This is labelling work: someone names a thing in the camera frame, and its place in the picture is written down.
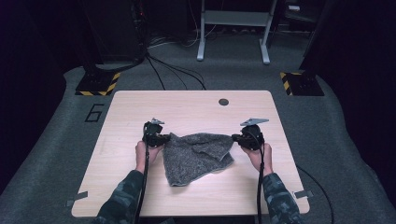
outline camouflage sleeve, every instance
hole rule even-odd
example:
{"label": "camouflage sleeve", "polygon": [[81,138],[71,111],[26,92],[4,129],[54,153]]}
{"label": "camouflage sleeve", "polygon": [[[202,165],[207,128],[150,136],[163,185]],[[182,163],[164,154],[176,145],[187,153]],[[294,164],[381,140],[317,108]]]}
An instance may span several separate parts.
{"label": "camouflage sleeve", "polygon": [[132,170],[114,189],[93,223],[134,223],[134,214],[139,203],[143,174]]}
{"label": "camouflage sleeve", "polygon": [[277,174],[266,175],[262,186],[271,223],[303,223],[297,203]]}

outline person's left hand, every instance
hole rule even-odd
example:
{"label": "person's left hand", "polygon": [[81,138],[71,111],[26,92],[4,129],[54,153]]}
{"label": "person's left hand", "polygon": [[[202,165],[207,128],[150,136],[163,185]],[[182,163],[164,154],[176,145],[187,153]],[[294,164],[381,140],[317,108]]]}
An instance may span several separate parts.
{"label": "person's left hand", "polygon": [[[146,144],[143,141],[137,142],[136,147],[134,148],[136,151],[136,170],[140,173],[145,172],[145,164],[146,164]],[[163,150],[163,145],[159,147],[148,147],[148,164],[152,164],[157,158],[158,153]]]}

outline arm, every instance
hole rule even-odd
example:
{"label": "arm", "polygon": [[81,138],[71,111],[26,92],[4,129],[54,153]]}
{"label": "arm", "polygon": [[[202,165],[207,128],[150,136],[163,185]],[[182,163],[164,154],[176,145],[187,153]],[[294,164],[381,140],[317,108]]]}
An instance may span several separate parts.
{"label": "arm", "polygon": [[[256,170],[260,171],[262,155],[259,150],[242,148],[247,153]],[[300,210],[285,188],[280,177],[274,173],[272,167],[272,148],[264,143],[264,171],[262,186],[264,188],[264,198],[267,201],[271,223],[303,223]]]}
{"label": "arm", "polygon": [[[157,158],[161,147],[150,148],[148,164]],[[146,145],[140,141],[135,147],[136,168],[132,170],[114,189],[105,202],[93,223],[134,223],[139,196],[142,190],[143,173],[146,163]]]}

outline black curtain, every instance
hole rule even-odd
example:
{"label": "black curtain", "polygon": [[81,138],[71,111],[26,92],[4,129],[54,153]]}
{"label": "black curtain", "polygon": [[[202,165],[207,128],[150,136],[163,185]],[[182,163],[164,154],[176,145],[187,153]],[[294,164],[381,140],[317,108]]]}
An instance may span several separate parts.
{"label": "black curtain", "polygon": [[301,69],[332,87],[350,137],[396,207],[395,7],[390,0],[328,0]]}
{"label": "black curtain", "polygon": [[0,192],[14,176],[62,101],[64,73],[81,66],[62,7],[79,21],[88,52],[100,62],[84,13],[73,1],[0,3]]}

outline hand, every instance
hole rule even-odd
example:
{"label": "hand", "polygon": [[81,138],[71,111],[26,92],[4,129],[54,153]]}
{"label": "hand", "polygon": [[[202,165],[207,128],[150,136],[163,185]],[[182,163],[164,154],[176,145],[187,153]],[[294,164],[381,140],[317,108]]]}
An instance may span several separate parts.
{"label": "hand", "polygon": [[[266,176],[274,172],[272,167],[272,148],[268,143],[264,143],[262,145],[262,149],[264,151],[264,171],[262,176]],[[250,150],[244,147],[242,147],[242,150],[247,153],[254,168],[260,171],[260,164],[262,163],[262,154],[260,153],[260,151]]]}
{"label": "hand", "polygon": [[[140,173],[145,172],[145,164],[146,164],[146,144],[143,141],[137,142],[136,147],[134,148],[136,151],[136,170]],[[158,153],[163,150],[163,145],[159,147],[148,147],[148,164],[152,164],[157,158]]]}

